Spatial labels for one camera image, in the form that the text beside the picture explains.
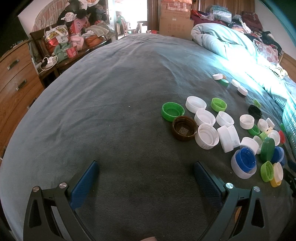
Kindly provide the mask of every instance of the silver bolt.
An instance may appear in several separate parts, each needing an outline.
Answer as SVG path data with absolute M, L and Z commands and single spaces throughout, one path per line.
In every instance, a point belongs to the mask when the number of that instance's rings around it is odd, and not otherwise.
M 38 186 L 33 187 L 33 192 L 38 192 L 38 191 L 39 191 L 39 187 Z
M 67 183 L 61 183 L 61 184 L 59 185 L 59 187 L 62 188 L 62 189 L 65 188 L 66 186 L 67 186 Z
M 228 189 L 232 189 L 232 188 L 233 188 L 233 184 L 232 184 L 232 183 L 226 183 L 226 187 L 227 187 Z
M 257 187 L 257 186 L 255 186 L 255 187 L 254 187 L 254 191 L 255 191 L 255 192 L 260 192 L 260 188 Z

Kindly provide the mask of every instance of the maroon cloth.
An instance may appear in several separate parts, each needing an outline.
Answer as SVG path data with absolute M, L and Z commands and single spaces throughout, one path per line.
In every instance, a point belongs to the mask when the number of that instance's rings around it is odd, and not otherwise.
M 258 15 L 254 12 L 243 12 L 242 20 L 253 32 L 260 32 L 263 29 Z
M 194 26 L 199 24 L 199 23 L 218 23 L 218 24 L 222 24 L 224 26 L 227 26 L 226 23 L 224 23 L 223 21 L 221 20 L 214 20 L 214 21 L 210 21 L 206 18 L 201 18 L 199 17 L 199 14 L 198 12 L 194 11 L 194 10 L 191 10 L 191 19 L 194 20 Z

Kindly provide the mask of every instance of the gray blanket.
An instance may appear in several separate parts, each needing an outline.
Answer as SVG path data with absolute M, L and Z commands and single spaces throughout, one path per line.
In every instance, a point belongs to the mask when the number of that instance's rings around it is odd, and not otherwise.
M 248 83 L 243 84 L 248 96 L 214 81 L 216 73 Z M 235 150 L 224 153 L 220 143 L 204 150 L 194 140 L 177 141 L 171 123 L 161 117 L 161 106 L 177 102 L 185 108 L 191 95 L 204 99 L 214 115 L 211 99 L 225 100 L 240 139 L 251 137 L 240 127 L 239 117 L 247 114 L 254 98 L 262 104 L 263 117 L 270 117 L 279 130 L 282 111 L 272 98 L 247 74 L 236 73 L 227 60 L 191 41 L 132 35 L 65 71 L 22 119 L 0 168 L 1 202 L 17 240 L 22 240 L 32 187 L 56 187 L 92 159 L 100 165 L 99 178 L 77 213 L 98 241 L 150 236 L 158 241 L 197 240 L 216 213 L 193 177 L 198 160 L 236 187 L 260 187 L 270 237 L 276 240 L 291 210 L 289 185 L 283 181 L 272 188 L 264 183 L 258 156 L 257 172 L 242 180 L 230 165 Z

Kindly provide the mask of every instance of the white wall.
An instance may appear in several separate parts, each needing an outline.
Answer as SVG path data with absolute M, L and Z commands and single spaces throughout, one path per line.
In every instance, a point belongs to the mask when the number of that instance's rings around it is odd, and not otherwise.
M 255 0 L 255 12 L 264 31 L 270 31 L 283 51 L 296 59 L 296 47 L 277 17 L 259 0 Z
M 28 36 L 30 32 L 32 32 L 37 15 L 51 1 L 52 0 L 34 0 L 19 14 L 20 22 Z

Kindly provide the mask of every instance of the drawer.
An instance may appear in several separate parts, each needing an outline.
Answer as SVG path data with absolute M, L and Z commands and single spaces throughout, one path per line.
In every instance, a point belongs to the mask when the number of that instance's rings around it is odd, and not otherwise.
M 7 119 L 4 127 L 0 129 L 0 157 L 3 156 L 4 147 L 8 145 L 17 125 L 43 90 L 44 88 L 42 84 L 38 82 L 16 106 Z
M 38 82 L 40 82 L 39 77 L 33 63 L 31 63 L 19 72 L 0 92 L 0 130 L 21 99 Z
M 0 62 L 0 91 L 29 63 L 32 63 L 32 59 L 28 44 L 22 45 L 2 60 Z

